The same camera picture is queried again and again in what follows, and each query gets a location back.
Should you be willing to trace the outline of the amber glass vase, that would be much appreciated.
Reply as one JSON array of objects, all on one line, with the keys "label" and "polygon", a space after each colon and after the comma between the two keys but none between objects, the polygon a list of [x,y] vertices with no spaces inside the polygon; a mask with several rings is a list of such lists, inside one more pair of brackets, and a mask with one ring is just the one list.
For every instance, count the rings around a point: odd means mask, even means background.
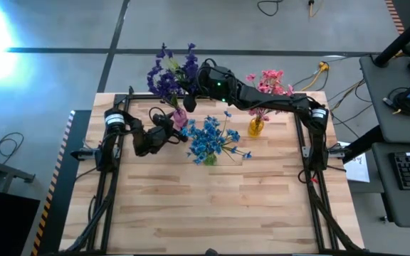
[{"label": "amber glass vase", "polygon": [[262,117],[254,117],[248,126],[248,135],[250,137],[259,137],[263,131],[265,122]]}]

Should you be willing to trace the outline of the white paper sheet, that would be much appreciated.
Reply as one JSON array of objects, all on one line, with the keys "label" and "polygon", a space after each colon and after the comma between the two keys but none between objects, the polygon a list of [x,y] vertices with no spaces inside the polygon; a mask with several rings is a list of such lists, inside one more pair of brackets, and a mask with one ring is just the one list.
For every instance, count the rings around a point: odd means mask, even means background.
[{"label": "white paper sheet", "polygon": [[367,167],[366,154],[360,154],[344,164],[348,181],[369,183],[369,172]]}]

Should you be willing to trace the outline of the purple glass vase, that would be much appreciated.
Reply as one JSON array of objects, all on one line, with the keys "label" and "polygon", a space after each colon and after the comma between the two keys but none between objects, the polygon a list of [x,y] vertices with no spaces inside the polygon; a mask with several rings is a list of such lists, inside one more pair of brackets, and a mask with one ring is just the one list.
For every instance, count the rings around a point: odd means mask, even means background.
[{"label": "purple glass vase", "polygon": [[188,118],[186,111],[179,108],[173,112],[173,121],[174,121],[174,128],[177,131],[181,131],[184,126],[187,125]]}]

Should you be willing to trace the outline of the grey office desk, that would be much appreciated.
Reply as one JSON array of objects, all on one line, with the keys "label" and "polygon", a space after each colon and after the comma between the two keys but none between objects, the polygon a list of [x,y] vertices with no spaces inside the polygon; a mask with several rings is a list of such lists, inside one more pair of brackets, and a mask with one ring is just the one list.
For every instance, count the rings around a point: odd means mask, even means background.
[{"label": "grey office desk", "polygon": [[378,139],[371,142],[371,150],[384,189],[384,205],[388,219],[403,228],[410,228],[410,190],[401,190],[392,169],[390,153],[410,153],[410,116],[397,114],[384,103],[384,98],[395,96],[410,86],[409,58],[395,58],[380,68],[371,57],[361,57],[363,78],[372,100],[380,131]]}]

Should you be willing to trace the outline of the striped-edge black floor mat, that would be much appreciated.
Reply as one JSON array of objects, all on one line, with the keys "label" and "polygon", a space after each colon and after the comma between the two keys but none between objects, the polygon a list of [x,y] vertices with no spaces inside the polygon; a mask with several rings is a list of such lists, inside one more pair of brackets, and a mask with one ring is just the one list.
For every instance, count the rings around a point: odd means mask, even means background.
[{"label": "striped-edge black floor mat", "polygon": [[410,0],[384,0],[398,34],[410,26]]},{"label": "striped-edge black floor mat", "polygon": [[60,247],[79,166],[70,153],[82,147],[90,115],[90,110],[73,110],[68,115],[30,256],[56,252]]}]

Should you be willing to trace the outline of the black aluminium table frame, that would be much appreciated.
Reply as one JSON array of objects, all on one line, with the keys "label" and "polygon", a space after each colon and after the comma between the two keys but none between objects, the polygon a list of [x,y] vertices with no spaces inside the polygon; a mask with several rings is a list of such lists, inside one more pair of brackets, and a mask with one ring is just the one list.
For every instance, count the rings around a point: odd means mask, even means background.
[{"label": "black aluminium table frame", "polygon": [[[240,135],[239,150],[252,158],[222,153],[213,166],[187,156],[191,140],[165,144],[158,153],[135,156],[132,136],[122,145],[116,196],[110,220],[110,254],[315,253],[318,246],[292,113],[271,114],[258,138],[249,137],[251,117],[235,107],[199,100],[188,114],[202,127],[206,116],[225,120]],[[98,192],[95,160],[78,164],[60,249],[70,247],[88,224],[88,207]],[[352,242],[364,247],[346,174],[324,171],[333,217]]]}]

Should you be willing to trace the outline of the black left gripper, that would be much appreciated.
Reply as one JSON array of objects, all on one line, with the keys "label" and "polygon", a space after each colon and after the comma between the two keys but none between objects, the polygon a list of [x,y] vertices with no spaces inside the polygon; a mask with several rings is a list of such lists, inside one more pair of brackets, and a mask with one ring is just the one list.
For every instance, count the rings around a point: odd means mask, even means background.
[{"label": "black left gripper", "polygon": [[174,121],[172,114],[154,114],[153,127],[144,134],[144,146],[147,153],[157,153],[169,140],[171,136],[177,138],[179,142],[187,142],[188,136],[180,131],[173,131],[172,134],[167,129],[172,129]]}]

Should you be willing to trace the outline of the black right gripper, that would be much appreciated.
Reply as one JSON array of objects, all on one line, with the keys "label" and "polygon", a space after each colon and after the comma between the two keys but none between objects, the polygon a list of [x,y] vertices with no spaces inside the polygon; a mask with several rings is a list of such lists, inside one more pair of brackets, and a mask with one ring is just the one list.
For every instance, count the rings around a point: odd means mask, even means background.
[{"label": "black right gripper", "polygon": [[196,109],[196,97],[208,97],[208,90],[200,85],[198,77],[191,79],[189,95],[185,95],[183,99],[183,106],[187,112],[193,112]]}]

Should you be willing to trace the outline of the pink artificial flower bunch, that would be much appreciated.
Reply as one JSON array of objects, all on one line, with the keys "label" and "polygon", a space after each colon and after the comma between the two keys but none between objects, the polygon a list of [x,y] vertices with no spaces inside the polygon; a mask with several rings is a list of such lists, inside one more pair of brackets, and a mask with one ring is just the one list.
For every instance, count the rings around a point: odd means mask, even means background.
[{"label": "pink artificial flower bunch", "polygon": [[260,92],[282,95],[285,93],[285,89],[281,85],[283,74],[282,70],[262,70],[261,76],[249,74],[246,76],[246,80]]},{"label": "pink artificial flower bunch", "polygon": [[274,86],[272,86],[271,93],[274,95],[291,96],[295,93],[295,91],[292,85],[284,86],[281,84],[274,84]]},{"label": "pink artificial flower bunch", "polygon": [[269,121],[270,117],[268,116],[268,114],[270,112],[272,112],[272,110],[261,107],[257,107],[248,111],[250,116],[255,117],[256,122]]}]

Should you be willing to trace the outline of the black floor cabinet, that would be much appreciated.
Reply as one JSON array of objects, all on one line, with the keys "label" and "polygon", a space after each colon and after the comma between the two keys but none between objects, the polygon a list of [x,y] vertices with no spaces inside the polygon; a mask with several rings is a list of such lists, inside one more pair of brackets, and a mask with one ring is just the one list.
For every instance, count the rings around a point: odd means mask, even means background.
[{"label": "black floor cabinet", "polygon": [[21,256],[39,204],[0,192],[0,256]]}]

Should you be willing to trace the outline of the black stand pole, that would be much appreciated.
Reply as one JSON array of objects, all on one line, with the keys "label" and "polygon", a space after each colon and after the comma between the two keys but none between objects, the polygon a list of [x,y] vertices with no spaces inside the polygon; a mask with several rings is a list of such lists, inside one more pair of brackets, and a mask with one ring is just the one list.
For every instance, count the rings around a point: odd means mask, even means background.
[{"label": "black stand pole", "polygon": [[408,27],[398,38],[396,38],[381,54],[373,59],[373,64],[383,68],[387,63],[410,42],[410,27]]}]

